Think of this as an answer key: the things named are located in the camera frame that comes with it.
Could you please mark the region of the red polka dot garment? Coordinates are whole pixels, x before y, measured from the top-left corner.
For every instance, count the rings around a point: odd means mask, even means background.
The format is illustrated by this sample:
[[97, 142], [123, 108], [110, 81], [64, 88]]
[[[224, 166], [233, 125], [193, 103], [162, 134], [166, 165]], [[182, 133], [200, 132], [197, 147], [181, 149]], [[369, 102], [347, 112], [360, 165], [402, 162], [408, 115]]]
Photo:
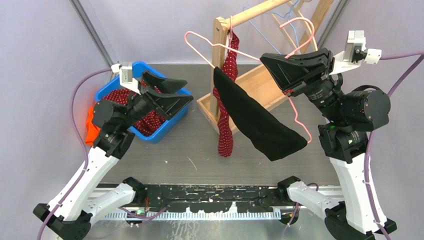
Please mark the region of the red polka dot garment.
[[[137, 96], [135, 92], [127, 88], [114, 89], [107, 95], [101, 98], [101, 100], [108, 100], [116, 104], [126, 106], [129, 101], [129, 97]], [[131, 115], [135, 118], [137, 117], [137, 122], [132, 126], [139, 131], [143, 136], [149, 137], [154, 134], [166, 121], [166, 118], [155, 110], [147, 109], [139, 110], [135, 109], [136, 113]]]
[[234, 86], [234, 81], [238, 75], [237, 53], [228, 49], [222, 67], [214, 68], [213, 81], [217, 86], [213, 88], [212, 92], [217, 99], [219, 109], [217, 150], [219, 155], [225, 158], [232, 155], [234, 147], [233, 133], [230, 128], [231, 112], [228, 108], [231, 106], [230, 100], [234, 94], [234, 90], [231, 87]]

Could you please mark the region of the light blue hanger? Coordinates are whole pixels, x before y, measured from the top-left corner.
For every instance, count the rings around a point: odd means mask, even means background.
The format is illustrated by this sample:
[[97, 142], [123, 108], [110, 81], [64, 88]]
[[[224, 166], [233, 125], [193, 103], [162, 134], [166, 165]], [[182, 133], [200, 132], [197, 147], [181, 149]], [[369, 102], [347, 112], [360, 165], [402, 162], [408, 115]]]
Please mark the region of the light blue hanger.
[[[273, 10], [283, 11], [281, 6]], [[254, 56], [263, 52], [289, 53], [293, 50], [269, 13], [267, 11], [240, 26], [241, 50]]]

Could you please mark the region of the black garment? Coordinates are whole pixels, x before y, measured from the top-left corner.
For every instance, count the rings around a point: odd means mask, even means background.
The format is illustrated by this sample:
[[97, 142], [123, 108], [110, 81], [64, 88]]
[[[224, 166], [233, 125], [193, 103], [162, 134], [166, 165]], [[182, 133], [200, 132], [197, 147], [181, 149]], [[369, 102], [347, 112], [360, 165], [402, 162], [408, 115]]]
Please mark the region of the black garment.
[[308, 141], [276, 119], [258, 101], [234, 82], [230, 99], [230, 118], [253, 144], [271, 162], [292, 155], [308, 144]]

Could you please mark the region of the wooden hanger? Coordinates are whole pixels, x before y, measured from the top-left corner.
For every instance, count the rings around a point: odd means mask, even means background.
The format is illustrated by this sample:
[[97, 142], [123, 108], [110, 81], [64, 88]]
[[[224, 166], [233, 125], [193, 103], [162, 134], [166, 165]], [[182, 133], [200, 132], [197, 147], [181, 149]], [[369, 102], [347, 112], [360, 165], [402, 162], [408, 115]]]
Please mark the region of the wooden hanger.
[[[289, 0], [281, 6], [281, 10], [272, 10], [269, 12], [270, 17], [280, 26], [292, 19], [304, 17], [301, 13], [302, 5], [307, 0]], [[291, 50], [297, 49], [296, 54], [313, 52], [318, 49], [315, 32], [312, 31], [310, 25], [304, 20], [292, 21], [283, 28], [279, 29]]]

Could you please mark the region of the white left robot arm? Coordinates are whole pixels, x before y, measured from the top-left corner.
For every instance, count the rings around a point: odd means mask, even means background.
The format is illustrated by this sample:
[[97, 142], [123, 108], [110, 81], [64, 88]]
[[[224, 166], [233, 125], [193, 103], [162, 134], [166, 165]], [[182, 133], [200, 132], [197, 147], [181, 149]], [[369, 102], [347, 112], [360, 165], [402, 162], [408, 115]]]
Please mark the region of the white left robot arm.
[[298, 215], [284, 216], [288, 205], [282, 189], [271, 186], [144, 185], [133, 177], [97, 198], [90, 199], [101, 179], [123, 158], [136, 136], [133, 125], [151, 111], [168, 122], [178, 120], [193, 96], [183, 79], [164, 76], [143, 62], [111, 66], [111, 71], [132, 78], [135, 89], [128, 103], [99, 100], [93, 109], [93, 124], [99, 127], [79, 170], [49, 203], [40, 203], [33, 214], [63, 240], [82, 240], [91, 227], [114, 212], [129, 223], [157, 220], [277, 219], [294, 223]]

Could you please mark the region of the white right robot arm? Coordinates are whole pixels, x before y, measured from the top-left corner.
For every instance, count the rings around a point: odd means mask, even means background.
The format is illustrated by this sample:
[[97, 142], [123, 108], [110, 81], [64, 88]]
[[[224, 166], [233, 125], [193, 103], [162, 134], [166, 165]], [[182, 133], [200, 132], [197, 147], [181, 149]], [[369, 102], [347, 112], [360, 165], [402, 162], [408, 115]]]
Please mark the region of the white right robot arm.
[[380, 49], [357, 46], [338, 54], [323, 48], [261, 58], [285, 96], [305, 95], [326, 118], [318, 126], [318, 138], [343, 193], [343, 200], [336, 201], [291, 176], [278, 183], [277, 198], [283, 205], [294, 202], [311, 210], [337, 240], [372, 240], [377, 233], [388, 237], [397, 229], [373, 195], [370, 167], [371, 133], [388, 124], [390, 98], [373, 85], [342, 91], [343, 72], [361, 63], [374, 65], [381, 56]]

